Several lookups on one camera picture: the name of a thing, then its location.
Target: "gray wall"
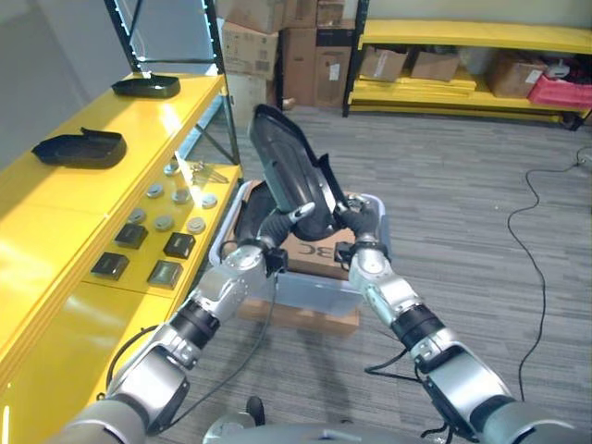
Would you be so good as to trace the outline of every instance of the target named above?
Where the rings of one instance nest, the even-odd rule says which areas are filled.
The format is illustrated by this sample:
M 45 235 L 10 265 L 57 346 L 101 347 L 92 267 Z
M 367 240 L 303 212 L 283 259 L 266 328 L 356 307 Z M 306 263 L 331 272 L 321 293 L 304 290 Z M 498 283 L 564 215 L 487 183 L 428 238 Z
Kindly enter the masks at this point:
M 144 2 L 139 55 L 211 57 L 200 12 L 199 0 Z M 129 72 L 103 1 L 0 0 L 0 168 Z
M 0 1 L 0 167 L 130 69 L 103 2 Z
M 591 0 L 370 0 L 371 19 L 458 19 L 592 27 Z

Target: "plastic storage container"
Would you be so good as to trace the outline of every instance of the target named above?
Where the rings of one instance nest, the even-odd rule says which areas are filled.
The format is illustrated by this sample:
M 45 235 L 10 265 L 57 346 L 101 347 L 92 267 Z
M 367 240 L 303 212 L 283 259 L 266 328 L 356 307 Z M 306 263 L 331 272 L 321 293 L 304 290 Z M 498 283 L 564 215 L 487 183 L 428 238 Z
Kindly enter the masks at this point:
M 212 265 L 220 264 L 218 255 L 220 244 L 226 238 L 232 220 L 240 210 L 241 201 L 250 186 L 251 182 L 249 181 L 239 188 L 237 196 L 228 210 L 208 254 L 208 259 Z M 387 246 L 390 254 L 389 222 L 386 217 L 385 205 L 375 196 L 363 194 L 363 197 L 374 202 L 378 208 L 380 241 Z M 273 290 L 273 282 L 269 281 L 260 293 L 253 294 L 251 297 L 270 301 Z M 352 288 L 347 280 L 305 275 L 291 271 L 277 275 L 276 302 L 283 305 L 314 310 L 328 315 L 344 316 L 357 307 L 361 301 L 362 296 Z
M 528 100 L 539 105 L 592 107 L 592 85 L 579 85 L 565 80 L 550 80 L 540 76 L 528 94 Z

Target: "yellow shelf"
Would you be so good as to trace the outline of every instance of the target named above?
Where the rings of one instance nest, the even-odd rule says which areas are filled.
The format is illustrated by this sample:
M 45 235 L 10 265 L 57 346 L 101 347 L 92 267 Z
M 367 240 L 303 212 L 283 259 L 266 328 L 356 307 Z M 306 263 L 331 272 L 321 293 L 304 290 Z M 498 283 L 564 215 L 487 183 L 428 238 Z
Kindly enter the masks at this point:
M 25 153 L 0 173 L 0 393 L 225 83 L 180 77 L 166 100 L 109 90 L 48 136 L 120 132 L 128 149 L 116 166 L 47 166 Z
M 592 30 L 446 20 L 367 20 L 365 43 L 454 44 L 592 54 Z
M 181 169 L 189 172 L 192 162 L 181 161 L 180 163 Z M 116 289 L 137 291 L 139 293 L 149 293 L 168 298 L 171 300 L 169 312 L 172 314 L 190 290 L 197 268 L 207 252 L 207 247 L 214 237 L 217 225 L 224 213 L 226 205 L 228 204 L 232 190 L 241 174 L 241 168 L 239 166 L 213 165 L 213 167 L 218 174 L 221 174 L 228 179 L 228 183 L 214 183 L 208 181 L 203 185 L 190 186 L 191 194 L 196 203 L 174 203 L 171 199 L 171 195 L 179 185 L 179 181 L 181 187 L 186 186 L 186 179 L 183 178 L 181 173 L 172 178 L 161 173 L 155 183 L 159 183 L 163 186 L 163 195 L 156 199 L 150 199 L 143 196 L 136 205 L 147 215 L 146 220 L 142 222 L 142 225 L 148 230 L 148 235 L 142 242 L 141 247 L 138 250 L 132 250 L 130 248 L 117 246 L 114 241 L 109 242 L 105 247 L 106 251 L 123 254 L 129 259 L 129 264 L 126 267 L 125 272 L 117 281 L 95 277 L 88 273 L 83 279 L 84 282 Z M 213 193 L 216 195 L 218 203 L 214 208 L 205 209 L 199 204 L 201 195 L 205 193 Z M 170 215 L 175 221 L 174 227 L 169 231 L 159 232 L 154 229 L 154 220 L 162 215 Z M 187 221 L 197 216 L 204 220 L 205 231 L 193 235 L 195 238 L 195 246 L 193 247 L 190 256 L 187 259 L 166 256 L 163 249 L 167 244 L 171 233 L 189 233 L 187 230 Z M 148 277 L 154 268 L 154 264 L 158 260 L 176 262 L 183 267 L 183 272 L 173 290 L 156 287 L 148 283 Z
M 384 83 L 370 80 L 357 80 L 351 92 L 351 104 L 356 102 L 379 102 L 382 105 L 401 104 L 435 104 L 450 106 L 472 106 L 472 107 L 496 107 L 496 108 L 517 108 L 523 110 L 537 111 L 574 111 L 581 113 L 582 109 L 532 104 L 528 99 L 513 99 L 496 97 L 487 88 L 482 79 L 477 80 L 477 87 L 470 94 L 445 94 L 445 93 L 411 93 L 398 89 L 397 83 Z
M 159 296 L 80 283 L 0 394 L 6 444 L 45 442 L 56 433 L 88 403 L 95 386 L 104 390 L 103 368 L 119 342 L 164 321 L 170 304 Z M 43 400 L 54 404 L 48 408 Z
M 516 118 L 526 120 L 539 120 L 542 122 L 561 121 L 558 114 L 528 113 L 520 110 L 496 110 L 496 109 L 464 109 L 448 108 L 446 106 L 417 106 L 417 105 L 382 105 L 381 103 L 361 103 L 351 105 L 351 111 L 381 112 L 381 113 L 415 113 L 415 114 L 441 114 L 445 116 L 469 116 L 469 117 L 493 117 Z

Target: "red plastic crate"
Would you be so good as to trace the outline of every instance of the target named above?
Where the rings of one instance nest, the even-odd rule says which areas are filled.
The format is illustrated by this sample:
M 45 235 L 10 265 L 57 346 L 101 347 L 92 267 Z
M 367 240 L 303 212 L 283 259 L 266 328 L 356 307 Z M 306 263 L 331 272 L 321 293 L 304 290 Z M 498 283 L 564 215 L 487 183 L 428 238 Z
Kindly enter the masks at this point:
M 570 108 L 592 108 L 592 85 L 579 85 L 565 80 L 550 80 L 540 76 L 528 94 L 528 100 L 539 105 L 559 105 Z

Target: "black cable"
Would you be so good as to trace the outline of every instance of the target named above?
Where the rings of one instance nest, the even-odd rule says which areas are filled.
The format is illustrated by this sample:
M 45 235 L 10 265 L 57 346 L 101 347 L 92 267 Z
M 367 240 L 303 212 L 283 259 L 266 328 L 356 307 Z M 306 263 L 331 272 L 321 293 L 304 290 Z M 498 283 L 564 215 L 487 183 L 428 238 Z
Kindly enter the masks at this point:
M 385 367 L 388 367 L 389 365 L 395 364 L 406 353 L 407 353 L 407 349 L 404 349 L 397 356 L 395 356 L 394 358 L 389 359 L 385 363 L 367 366 L 364 369 L 364 373 L 366 373 L 368 375 L 372 375 L 372 376 L 390 377 L 390 378 L 393 378 L 393 379 L 400 379 L 400 380 L 403 380 L 403 381 L 417 382 L 417 383 L 421 384 L 421 380 L 418 377 L 411 377 L 411 376 L 405 376 L 405 375 L 398 375 L 396 373 L 378 372 L 377 371 L 377 370 L 381 370 L 381 369 L 383 369 Z
M 419 436 L 419 438 L 425 438 L 428 435 L 436 435 L 436 433 L 445 432 L 447 428 L 448 424 L 446 423 L 444 423 L 440 428 L 428 428 L 427 430 L 424 430 L 424 432 Z
M 538 195 L 537 191 L 535 190 L 535 188 L 533 187 L 533 185 L 530 181 L 531 174 L 533 174 L 533 173 L 566 173 L 567 171 L 569 171 L 569 170 L 577 167 L 581 163 L 585 162 L 580 159 L 580 153 L 582 151 L 590 149 L 590 148 L 592 148 L 592 147 L 580 148 L 577 151 L 577 153 L 575 154 L 575 163 L 564 168 L 564 169 L 533 168 L 533 169 L 529 169 L 528 171 L 526 171 L 526 173 L 524 174 L 524 178 L 526 179 L 526 184 L 528 185 L 528 188 L 535 195 L 535 202 L 531 205 L 528 205 L 523 208 L 519 208 L 517 210 L 512 211 L 508 215 L 508 218 L 506 219 L 506 228 L 508 229 L 508 231 L 510 231 L 510 234 L 512 235 L 514 240 L 516 242 L 518 242 L 518 244 L 522 247 L 522 249 L 524 250 L 524 252 L 528 256 L 528 258 L 530 259 L 530 262 L 532 263 L 533 267 L 535 268 L 536 273 L 538 274 L 538 278 L 540 279 L 540 283 L 541 283 L 541 291 L 542 291 L 542 299 L 543 299 L 540 320 L 538 322 L 538 332 L 536 333 L 535 342 L 530 347 L 530 349 L 526 352 L 523 359 L 520 361 L 520 364 L 518 365 L 518 386 L 520 387 L 520 398 L 522 401 L 524 401 L 524 382 L 523 382 L 523 377 L 522 377 L 524 364 L 526 363 L 526 360 L 528 360 L 530 355 L 533 354 L 533 352 L 537 349 L 538 344 L 540 343 L 540 341 L 543 337 L 545 316 L 547 315 L 547 281 L 545 280 L 545 275 L 543 275 L 543 272 L 538 267 L 537 261 L 535 260 L 535 257 L 533 256 L 533 254 L 530 253 L 530 251 L 528 250 L 526 245 L 524 245 L 524 243 L 518 238 L 518 236 L 516 235 L 516 233 L 512 229 L 512 218 L 520 213 L 525 212 L 525 211 L 533 210 L 533 209 L 537 208 L 538 205 L 540 204 L 540 196 Z
M 138 17 L 140 16 L 140 10 L 142 9 L 142 4 L 144 0 L 138 0 L 136 2 L 136 7 L 133 10 L 133 16 L 131 16 L 131 25 L 129 26 L 129 41 L 131 42 L 131 36 L 133 35 L 134 30 L 136 29 L 136 24 L 138 22 Z
M 446 437 L 446 442 L 444 444 L 450 444 L 452 442 L 452 438 L 454 437 L 454 432 L 452 431 L 452 427 L 448 430 L 448 436 Z
M 220 260 L 220 264 L 222 264 L 222 261 L 226 259 L 226 256 L 222 257 L 222 252 L 224 250 L 224 247 L 226 247 L 229 243 L 238 244 L 238 242 L 235 239 L 224 240 L 222 243 L 220 243 L 220 245 L 218 246 L 218 259 Z
M 168 430 L 170 427 L 174 426 L 181 419 L 183 419 L 185 416 L 187 416 L 189 413 L 191 413 L 191 411 L 193 409 L 195 409 L 198 405 L 200 405 L 202 402 L 204 402 L 205 400 L 207 400 L 214 393 L 216 393 L 217 391 L 219 391 L 220 389 L 222 389 L 230 380 L 232 380 L 236 375 L 238 375 L 242 370 L 244 370 L 244 368 L 247 366 L 247 364 L 251 361 L 251 358 L 253 358 L 253 356 L 255 355 L 255 352 L 257 352 L 257 350 L 259 349 L 259 346 L 261 345 L 261 342 L 263 342 L 263 339 L 265 337 L 265 333 L 267 332 L 267 328 L 269 327 L 269 324 L 271 323 L 271 317 L 272 317 L 272 314 L 274 312 L 274 306 L 275 306 L 275 304 L 276 304 L 276 293 L 274 292 L 273 297 L 271 299 L 271 303 L 269 304 L 269 312 L 267 313 L 267 318 L 265 319 L 265 323 L 263 325 L 263 328 L 261 329 L 261 333 L 259 334 L 259 338 L 257 338 L 257 341 L 254 343 L 254 345 L 251 348 L 251 351 L 249 352 L 249 354 L 247 355 L 247 357 L 244 359 L 244 361 L 242 361 L 242 364 L 240 364 L 237 367 L 237 369 L 234 372 L 232 372 L 229 376 L 227 376 L 224 380 L 222 380 L 221 382 L 217 383 L 210 391 L 208 391 L 207 393 L 205 393 L 199 400 L 197 400 L 196 402 L 194 402 L 185 412 L 183 412 L 182 414 L 180 414 L 177 417 L 177 419 L 175 419 L 174 421 L 172 421 L 166 427 L 162 428 L 159 431 L 159 433 L 163 433 L 166 430 Z
M 125 351 L 136 340 L 138 340 L 139 338 L 141 338 L 142 336 L 144 336 L 146 333 L 150 333 L 151 331 L 156 330 L 157 327 L 158 327 L 158 325 L 156 325 L 156 326 L 149 326 L 147 328 L 142 328 L 138 333 L 136 333 L 131 338 L 129 338 L 128 340 L 126 340 L 126 342 L 121 346 L 121 348 L 119 350 L 117 350 L 117 353 L 115 353 L 115 356 L 111 360 L 111 364 L 109 364 L 109 368 L 107 370 L 107 378 L 106 378 L 106 382 L 105 382 L 105 387 L 107 389 L 109 388 L 109 384 L 111 384 L 111 380 L 113 379 L 113 371 L 115 370 L 115 365 L 117 364 L 117 361 L 119 360 L 119 358 L 121 357 L 121 355 L 123 353 L 125 353 Z

